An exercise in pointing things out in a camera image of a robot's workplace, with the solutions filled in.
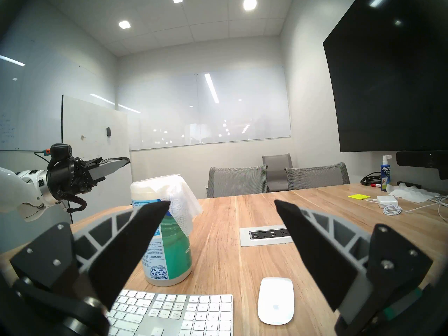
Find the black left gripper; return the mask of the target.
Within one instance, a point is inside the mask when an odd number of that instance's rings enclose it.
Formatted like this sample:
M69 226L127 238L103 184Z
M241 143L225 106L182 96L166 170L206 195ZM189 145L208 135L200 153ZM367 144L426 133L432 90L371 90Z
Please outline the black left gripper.
M98 182L104 181L110 175L130 163L129 157L107 158L98 157L84 161L81 158L70 157L57 162L47 172L47 185L53 196L58 191L71 195L87 194Z

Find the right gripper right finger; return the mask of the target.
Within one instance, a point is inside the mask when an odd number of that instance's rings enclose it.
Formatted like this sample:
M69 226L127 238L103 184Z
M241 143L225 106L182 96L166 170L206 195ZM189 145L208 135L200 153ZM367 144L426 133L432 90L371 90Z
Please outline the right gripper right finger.
M330 308L336 326L390 321L422 295L432 259L392 227L367 233L352 222L275 200L301 259Z

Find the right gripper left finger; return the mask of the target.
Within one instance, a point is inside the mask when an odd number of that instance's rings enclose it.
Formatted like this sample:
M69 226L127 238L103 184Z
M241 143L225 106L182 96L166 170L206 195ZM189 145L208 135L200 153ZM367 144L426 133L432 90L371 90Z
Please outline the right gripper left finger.
M17 252L13 289L73 300L94 298L110 309L145 254L170 201L100 217L73 233L58 223Z

